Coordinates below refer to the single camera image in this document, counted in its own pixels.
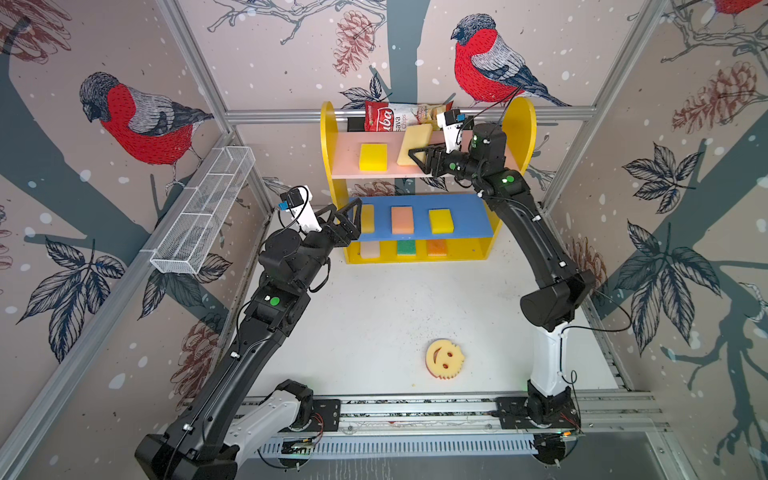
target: white floor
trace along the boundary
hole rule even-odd
[[[312,295],[250,396],[285,379],[329,396],[526,390],[534,327],[519,303],[536,284],[507,229],[486,261],[348,265],[341,249],[331,259],[330,280]],[[325,268],[314,285],[324,276]],[[587,325],[580,310],[574,324]],[[576,388],[617,388],[592,332],[568,335],[565,371],[578,372]],[[427,347],[441,338],[466,355],[454,379],[433,378],[425,366]]]

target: bird's head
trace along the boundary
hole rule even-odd
[[[493,21],[490,15],[485,13],[474,13],[467,15],[456,25],[451,34],[451,39],[456,40],[462,47],[467,45],[472,37],[478,31],[489,28],[491,30],[496,29],[496,22]]]
[[[109,91],[117,87],[120,82],[108,73],[98,71],[83,81],[80,85],[80,103],[83,104],[83,112],[88,121],[110,121],[107,95]]]

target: bird illustration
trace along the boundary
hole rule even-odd
[[[164,95],[145,94],[120,83],[114,76],[96,72],[80,86],[80,102],[88,121],[99,119],[104,129],[133,158],[150,165],[172,165],[173,180],[165,186],[166,194],[176,180],[176,162],[192,150],[197,127],[214,116],[198,108],[184,107]]]
[[[560,107],[568,106],[550,95],[547,86],[525,66],[525,59],[504,43],[490,15],[462,18],[451,39],[456,40],[456,81],[475,103],[504,100],[520,87],[519,94],[528,92]]]
[[[691,2],[687,2],[682,4],[679,9],[682,10],[686,7],[690,7],[691,5],[695,5],[699,2],[702,2],[703,0],[692,0]],[[733,17],[733,27],[728,30],[727,33],[731,33],[735,30],[743,30],[744,25],[738,25],[736,16],[739,15],[744,10],[747,10],[750,7],[753,7],[760,3],[762,0],[710,0],[712,3],[714,3],[714,11],[712,12],[712,16],[707,20],[707,23],[704,24],[704,26],[700,29],[700,31],[709,31],[709,24],[712,21],[713,18],[718,13],[724,13],[726,15],[731,15]]]

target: pink shelf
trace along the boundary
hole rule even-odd
[[[350,131],[339,132],[336,142],[336,155],[333,158],[333,171],[331,178],[417,178],[428,177],[419,167],[410,165],[403,167],[397,164],[397,156],[400,154],[400,145],[405,137],[404,131]],[[462,132],[462,150],[466,151],[472,132]],[[442,131],[432,133],[430,144],[445,142]],[[387,171],[386,172],[362,172],[359,169],[361,144],[387,144]],[[517,164],[509,151],[505,149],[507,156],[507,168],[517,170]]]

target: wire mesh basket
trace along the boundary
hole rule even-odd
[[[224,147],[150,259],[162,273],[200,272],[255,159],[250,147]]]

